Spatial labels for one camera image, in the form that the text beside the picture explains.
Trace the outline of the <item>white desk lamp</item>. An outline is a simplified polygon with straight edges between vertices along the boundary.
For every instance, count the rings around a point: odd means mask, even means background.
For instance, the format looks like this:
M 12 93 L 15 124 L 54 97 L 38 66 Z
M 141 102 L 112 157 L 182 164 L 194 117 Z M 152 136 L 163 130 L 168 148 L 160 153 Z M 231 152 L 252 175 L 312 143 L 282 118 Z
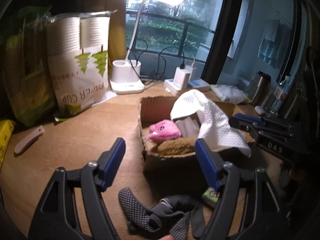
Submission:
M 140 17 L 143 11 L 144 4 L 148 0 L 142 0 L 136 14 L 135 25 L 127 49 L 125 59 L 115 60 L 112 62 L 112 75 L 110 79 L 111 89 L 117 94 L 133 94 L 141 93 L 145 89 L 143 81 L 140 79 L 141 62 L 139 60 L 131 61 L 129 55 L 133 46 L 136 44 L 137 31 L 139 27 Z M 184 0 L 152 0 L 168 5 L 177 6 Z

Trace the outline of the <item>brown curtain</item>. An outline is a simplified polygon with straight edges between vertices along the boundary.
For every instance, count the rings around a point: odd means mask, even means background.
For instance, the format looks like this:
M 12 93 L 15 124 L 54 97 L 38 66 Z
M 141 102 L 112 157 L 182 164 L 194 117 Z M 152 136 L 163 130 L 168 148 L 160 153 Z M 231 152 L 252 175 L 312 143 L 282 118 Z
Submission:
M 107 10 L 117 12 L 111 15 L 108 38 L 108 75 L 113 72 L 112 62 L 124 60 L 126 56 L 125 15 L 126 0 L 107 0 Z

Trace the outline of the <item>white power strip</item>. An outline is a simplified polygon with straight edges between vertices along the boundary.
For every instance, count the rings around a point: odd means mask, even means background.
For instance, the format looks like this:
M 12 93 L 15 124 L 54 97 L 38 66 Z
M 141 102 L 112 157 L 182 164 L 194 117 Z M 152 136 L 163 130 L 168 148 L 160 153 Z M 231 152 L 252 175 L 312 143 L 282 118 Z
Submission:
M 210 84 L 206 83 L 206 81 L 202 79 L 194 79 L 190 80 L 187 83 L 187 86 L 185 89 L 179 89 L 176 84 L 174 84 L 173 79 L 166 79 L 164 80 L 164 88 L 167 92 L 173 94 L 174 96 L 180 96 L 181 94 L 196 89 L 201 92 L 206 92 L 210 90 Z

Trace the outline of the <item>pink plush toy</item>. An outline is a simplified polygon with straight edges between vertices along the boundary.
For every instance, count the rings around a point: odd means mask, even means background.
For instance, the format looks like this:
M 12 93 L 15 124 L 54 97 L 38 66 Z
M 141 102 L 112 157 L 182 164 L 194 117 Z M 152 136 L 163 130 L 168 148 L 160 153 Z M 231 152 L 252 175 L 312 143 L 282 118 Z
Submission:
M 174 140 L 181 137 L 181 132 L 177 125 L 171 120 L 162 120 L 149 127 L 147 138 L 154 143 L 161 144 L 167 140 Z

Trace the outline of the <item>beige folding knife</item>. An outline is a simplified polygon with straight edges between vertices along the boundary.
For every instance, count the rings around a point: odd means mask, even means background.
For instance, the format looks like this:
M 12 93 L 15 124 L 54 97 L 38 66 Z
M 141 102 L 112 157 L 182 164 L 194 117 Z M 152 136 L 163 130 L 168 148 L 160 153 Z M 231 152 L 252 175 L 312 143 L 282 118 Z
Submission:
M 25 149 L 35 142 L 41 135 L 44 133 L 44 127 L 39 126 L 38 128 L 34 129 L 29 135 L 27 135 L 24 139 L 22 139 L 15 147 L 14 153 L 16 155 L 22 154 Z

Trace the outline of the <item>grey dotted sock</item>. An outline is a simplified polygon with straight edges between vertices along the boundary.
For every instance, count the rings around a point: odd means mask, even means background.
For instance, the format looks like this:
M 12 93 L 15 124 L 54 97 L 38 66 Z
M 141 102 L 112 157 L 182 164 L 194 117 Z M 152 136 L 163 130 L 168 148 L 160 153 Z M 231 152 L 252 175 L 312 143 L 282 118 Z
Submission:
M 147 239 L 160 239 L 166 235 L 187 239 L 191 225 L 193 237 L 200 239 L 206 229 L 203 205 L 188 195 L 164 197 L 154 207 L 147 208 L 130 188 L 125 187 L 119 191 L 118 199 L 132 235 Z

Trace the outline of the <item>wipes pack on table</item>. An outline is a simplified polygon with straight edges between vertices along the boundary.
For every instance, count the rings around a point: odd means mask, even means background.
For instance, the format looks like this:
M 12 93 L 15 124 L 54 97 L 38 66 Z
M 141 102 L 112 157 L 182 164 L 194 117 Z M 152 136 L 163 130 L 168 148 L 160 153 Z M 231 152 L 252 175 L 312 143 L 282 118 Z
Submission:
M 235 105 L 251 102 L 248 96 L 237 87 L 229 85 L 211 85 L 210 88 L 222 102 L 228 102 Z

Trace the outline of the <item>white earbuds case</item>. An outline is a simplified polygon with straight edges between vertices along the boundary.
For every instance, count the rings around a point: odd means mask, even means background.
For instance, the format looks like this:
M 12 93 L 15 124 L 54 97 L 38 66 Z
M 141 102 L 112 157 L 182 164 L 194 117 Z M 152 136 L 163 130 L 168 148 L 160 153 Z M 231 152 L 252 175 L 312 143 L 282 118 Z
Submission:
M 254 110 L 258 113 L 260 116 L 265 116 L 267 113 L 266 111 L 260 107 L 260 106 L 255 106 Z

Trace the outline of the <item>paper cup pack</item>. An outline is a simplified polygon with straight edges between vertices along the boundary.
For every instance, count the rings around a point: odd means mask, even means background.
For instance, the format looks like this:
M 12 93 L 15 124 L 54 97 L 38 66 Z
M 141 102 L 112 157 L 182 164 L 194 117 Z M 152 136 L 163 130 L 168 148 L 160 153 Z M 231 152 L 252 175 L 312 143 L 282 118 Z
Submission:
M 59 112 L 68 118 L 116 96 L 108 82 L 111 11 L 48 18 L 47 51 Z

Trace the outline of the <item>brown plush toy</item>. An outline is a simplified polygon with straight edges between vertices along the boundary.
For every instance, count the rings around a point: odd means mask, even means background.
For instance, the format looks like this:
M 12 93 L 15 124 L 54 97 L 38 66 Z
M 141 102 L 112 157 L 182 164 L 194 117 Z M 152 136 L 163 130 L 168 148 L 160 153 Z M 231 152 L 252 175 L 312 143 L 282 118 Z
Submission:
M 184 155 L 195 151 L 196 138 L 181 137 L 162 142 L 157 152 L 161 155 Z

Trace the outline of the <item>white charger adapter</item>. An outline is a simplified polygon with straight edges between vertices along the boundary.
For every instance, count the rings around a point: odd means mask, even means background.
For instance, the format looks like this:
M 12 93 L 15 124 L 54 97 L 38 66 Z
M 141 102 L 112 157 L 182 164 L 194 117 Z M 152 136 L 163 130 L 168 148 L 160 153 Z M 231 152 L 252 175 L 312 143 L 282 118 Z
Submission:
M 189 81 L 195 78 L 196 67 L 195 67 L 195 56 L 193 54 L 189 55 L 187 63 L 185 64 L 186 71 L 190 74 Z

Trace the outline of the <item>white textured cloth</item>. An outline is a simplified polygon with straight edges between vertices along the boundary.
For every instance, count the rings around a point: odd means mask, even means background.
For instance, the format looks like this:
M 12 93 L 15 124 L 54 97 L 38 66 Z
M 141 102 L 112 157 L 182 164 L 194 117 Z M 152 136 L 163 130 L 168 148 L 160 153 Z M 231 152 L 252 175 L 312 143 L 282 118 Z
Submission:
M 189 90 L 175 101 L 171 112 L 171 120 L 198 115 L 200 131 L 198 137 L 204 139 L 212 150 L 238 148 L 245 156 L 251 156 L 251 149 L 245 136 L 229 125 L 229 117 L 212 100 L 199 90 Z

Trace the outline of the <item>cartoon tissue pack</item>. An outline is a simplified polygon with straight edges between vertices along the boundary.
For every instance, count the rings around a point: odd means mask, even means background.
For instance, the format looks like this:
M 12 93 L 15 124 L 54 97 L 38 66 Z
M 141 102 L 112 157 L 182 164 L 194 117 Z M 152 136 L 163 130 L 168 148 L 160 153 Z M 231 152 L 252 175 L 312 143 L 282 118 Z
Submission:
M 212 209 L 216 207 L 216 204 L 219 199 L 219 193 L 215 191 L 212 187 L 209 187 L 203 194 L 202 199 L 203 201 L 210 206 Z

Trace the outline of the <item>clear water bottle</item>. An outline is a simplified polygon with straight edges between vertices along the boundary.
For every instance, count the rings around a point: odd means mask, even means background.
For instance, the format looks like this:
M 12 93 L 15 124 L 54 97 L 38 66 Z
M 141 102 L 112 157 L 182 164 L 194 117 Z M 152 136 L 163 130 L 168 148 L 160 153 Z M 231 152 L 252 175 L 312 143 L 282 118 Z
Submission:
M 270 108 L 270 116 L 277 115 L 284 99 L 288 94 L 290 81 L 291 81 L 291 77 L 286 75 L 285 79 L 283 81 L 280 81 L 280 83 L 278 83 L 276 90 L 274 91 L 275 100 L 272 103 L 272 106 Z

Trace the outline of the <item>green yellow plastic bag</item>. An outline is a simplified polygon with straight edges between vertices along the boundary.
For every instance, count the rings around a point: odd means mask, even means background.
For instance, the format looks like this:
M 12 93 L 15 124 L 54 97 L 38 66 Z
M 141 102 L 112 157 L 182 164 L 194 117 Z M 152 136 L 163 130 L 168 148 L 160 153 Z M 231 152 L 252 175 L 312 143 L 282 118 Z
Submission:
M 55 107 L 47 55 L 49 8 L 27 6 L 1 19 L 1 77 L 15 119 L 30 127 Z

